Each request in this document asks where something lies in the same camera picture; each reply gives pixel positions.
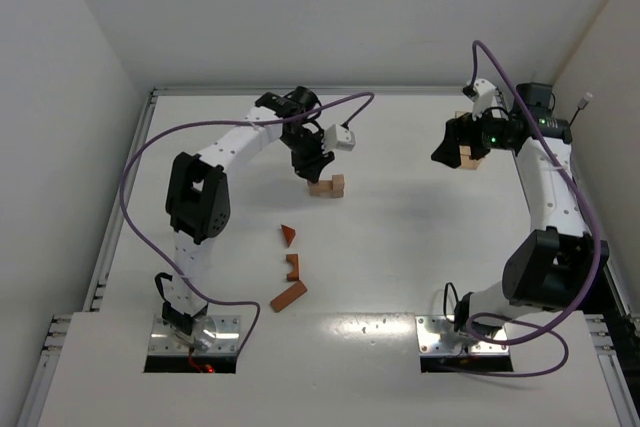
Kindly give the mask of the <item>red-brown arch wood block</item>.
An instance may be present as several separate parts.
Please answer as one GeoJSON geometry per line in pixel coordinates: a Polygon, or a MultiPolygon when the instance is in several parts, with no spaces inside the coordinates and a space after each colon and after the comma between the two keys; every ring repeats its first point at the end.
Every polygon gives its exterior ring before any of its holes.
{"type": "Polygon", "coordinates": [[[290,265],[291,270],[287,273],[286,279],[288,282],[298,282],[300,280],[300,263],[299,256],[294,253],[287,254],[285,256],[286,262],[290,265]]]}

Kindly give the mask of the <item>red-brown triangle wood block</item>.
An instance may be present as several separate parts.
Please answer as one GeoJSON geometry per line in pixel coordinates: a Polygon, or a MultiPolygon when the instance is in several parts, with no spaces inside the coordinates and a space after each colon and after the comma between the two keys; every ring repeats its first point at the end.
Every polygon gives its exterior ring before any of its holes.
{"type": "Polygon", "coordinates": [[[282,224],[281,225],[281,231],[283,234],[283,238],[284,238],[284,242],[287,248],[289,248],[296,236],[296,230],[292,227],[289,227],[287,225],[282,224]]]}

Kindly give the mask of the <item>translucent orange plastic box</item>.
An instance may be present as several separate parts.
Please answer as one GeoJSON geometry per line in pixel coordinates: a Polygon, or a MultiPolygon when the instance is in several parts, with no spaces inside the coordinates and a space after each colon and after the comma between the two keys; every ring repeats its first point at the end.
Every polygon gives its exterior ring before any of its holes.
{"type": "Polygon", "coordinates": [[[489,149],[484,145],[480,121],[470,112],[458,111],[453,122],[454,167],[476,170],[489,149]]]}

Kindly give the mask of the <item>red-brown long wood block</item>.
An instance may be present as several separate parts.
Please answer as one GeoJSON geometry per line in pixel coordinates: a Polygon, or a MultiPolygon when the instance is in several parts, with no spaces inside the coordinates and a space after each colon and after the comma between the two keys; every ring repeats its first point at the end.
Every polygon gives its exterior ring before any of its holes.
{"type": "Polygon", "coordinates": [[[302,281],[294,282],[290,287],[271,300],[270,305],[274,312],[281,312],[307,292],[307,287],[302,281]]]}

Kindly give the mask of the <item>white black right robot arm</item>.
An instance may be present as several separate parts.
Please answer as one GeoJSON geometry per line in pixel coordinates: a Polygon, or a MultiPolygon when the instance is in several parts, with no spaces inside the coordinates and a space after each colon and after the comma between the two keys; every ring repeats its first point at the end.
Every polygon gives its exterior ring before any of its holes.
{"type": "Polygon", "coordinates": [[[491,287],[457,301],[454,329],[491,338],[502,326],[527,314],[561,312],[588,290],[609,257],[607,241],[596,242],[573,192],[572,133],[555,117],[551,86],[524,83],[522,100],[505,109],[499,91],[480,79],[463,93],[473,108],[445,124],[433,161],[457,169],[493,150],[512,153],[525,196],[530,233],[506,261],[491,287]]]}

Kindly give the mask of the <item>light long wood block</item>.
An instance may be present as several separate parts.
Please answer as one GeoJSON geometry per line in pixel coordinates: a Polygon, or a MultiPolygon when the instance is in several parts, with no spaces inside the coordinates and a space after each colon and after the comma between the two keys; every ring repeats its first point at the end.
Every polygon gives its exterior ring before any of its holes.
{"type": "Polygon", "coordinates": [[[318,183],[319,195],[321,197],[333,196],[333,182],[331,180],[321,180],[318,183]]]}

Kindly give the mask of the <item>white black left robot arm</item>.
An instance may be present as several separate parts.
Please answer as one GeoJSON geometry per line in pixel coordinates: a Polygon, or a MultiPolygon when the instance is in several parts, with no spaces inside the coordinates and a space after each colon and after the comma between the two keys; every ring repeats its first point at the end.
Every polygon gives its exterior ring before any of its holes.
{"type": "Polygon", "coordinates": [[[211,146],[173,161],[165,210],[174,231],[174,263],[180,272],[169,278],[162,318],[185,339],[193,339],[206,316],[208,302],[191,288],[209,269],[215,238],[230,220],[229,186],[241,168],[270,143],[283,142],[291,151],[294,173],[315,183],[334,154],[323,147],[324,130],[314,131],[296,117],[320,105],[305,87],[278,96],[262,95],[245,116],[211,146]]]}

